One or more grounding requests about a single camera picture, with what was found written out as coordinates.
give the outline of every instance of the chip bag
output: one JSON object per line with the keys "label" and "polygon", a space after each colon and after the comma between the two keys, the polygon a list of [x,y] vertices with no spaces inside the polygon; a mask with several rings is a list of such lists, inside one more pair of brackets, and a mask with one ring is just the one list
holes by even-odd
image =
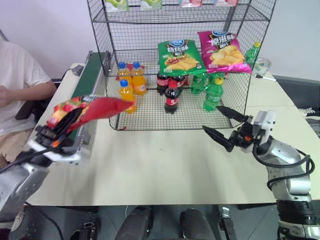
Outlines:
{"label": "chip bag", "polygon": [[198,32],[201,54],[208,73],[251,73],[240,50],[237,35],[226,31]]}
{"label": "chip bag", "polygon": [[176,77],[207,71],[193,40],[161,42],[158,44],[158,52],[160,74]]}
{"label": "chip bag", "polygon": [[69,112],[82,108],[82,112],[75,122],[67,129],[67,133],[79,128],[81,125],[94,120],[111,118],[131,107],[134,103],[115,97],[77,96],[58,104],[53,108],[54,113],[46,124],[53,129]]}

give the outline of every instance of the green soda bottle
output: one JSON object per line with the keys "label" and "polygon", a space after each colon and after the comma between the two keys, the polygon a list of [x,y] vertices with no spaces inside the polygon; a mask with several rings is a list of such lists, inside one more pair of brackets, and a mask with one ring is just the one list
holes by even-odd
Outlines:
{"label": "green soda bottle", "polygon": [[208,78],[208,74],[206,72],[195,75],[193,77],[192,85],[191,85],[191,93],[199,94],[205,89],[205,84]]}
{"label": "green soda bottle", "polygon": [[215,82],[216,78],[223,78],[225,76],[224,72],[215,72],[209,75],[208,87]]}
{"label": "green soda bottle", "polygon": [[245,60],[250,65],[251,68],[253,68],[254,65],[255,65],[255,62],[256,62],[260,47],[261,47],[261,42],[260,41],[256,41],[253,44],[253,47],[250,48],[245,53]]}
{"label": "green soda bottle", "polygon": [[221,97],[224,94],[223,83],[224,79],[222,77],[216,77],[214,83],[206,89],[203,108],[207,112],[216,110],[216,107],[220,105]]}

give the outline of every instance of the green chip bag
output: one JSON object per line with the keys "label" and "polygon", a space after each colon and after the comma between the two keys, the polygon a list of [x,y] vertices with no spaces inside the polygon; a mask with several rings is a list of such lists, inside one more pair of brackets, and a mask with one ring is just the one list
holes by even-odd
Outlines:
{"label": "green chip bag", "polygon": [[193,40],[165,41],[158,44],[160,74],[197,75],[207,72]]}

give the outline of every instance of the metal wire rack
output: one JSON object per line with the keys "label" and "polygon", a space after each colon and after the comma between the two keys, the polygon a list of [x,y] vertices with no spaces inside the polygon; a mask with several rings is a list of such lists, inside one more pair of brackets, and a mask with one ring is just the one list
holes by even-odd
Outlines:
{"label": "metal wire rack", "polygon": [[[140,9],[140,0],[128,2],[127,12],[106,12],[104,0],[87,0],[107,96],[119,97],[118,62],[139,61],[144,66],[147,93],[136,97],[137,111],[110,118],[110,126],[131,131],[201,129],[202,125],[216,129],[235,127],[238,122],[219,111],[206,112],[202,108],[205,93],[191,94],[188,86],[181,94],[175,114],[165,113],[165,99],[156,91],[157,44],[191,39],[201,51],[197,32],[228,31],[237,34],[245,53],[254,42],[263,42],[276,0],[239,0],[235,7],[216,7],[212,0],[204,0],[203,6],[193,8],[182,8],[178,0],[162,0],[162,9],[150,11]],[[247,73],[230,73],[223,84],[221,104],[244,114],[250,77]]]}

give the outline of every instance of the blue bottle cap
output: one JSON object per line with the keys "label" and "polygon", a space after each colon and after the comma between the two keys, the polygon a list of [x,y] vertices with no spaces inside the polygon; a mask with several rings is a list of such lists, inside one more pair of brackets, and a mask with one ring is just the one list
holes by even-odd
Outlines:
{"label": "blue bottle cap", "polygon": [[127,87],[127,86],[128,86],[128,81],[125,80],[125,79],[122,79],[122,80],[120,81],[120,86],[121,86],[121,87]]}
{"label": "blue bottle cap", "polygon": [[133,62],[133,67],[134,67],[135,69],[140,68],[140,63],[139,63],[138,61],[134,61],[134,62]]}
{"label": "blue bottle cap", "polygon": [[120,69],[125,69],[125,68],[126,68],[125,62],[124,62],[124,61],[119,62],[118,67],[119,67]]}

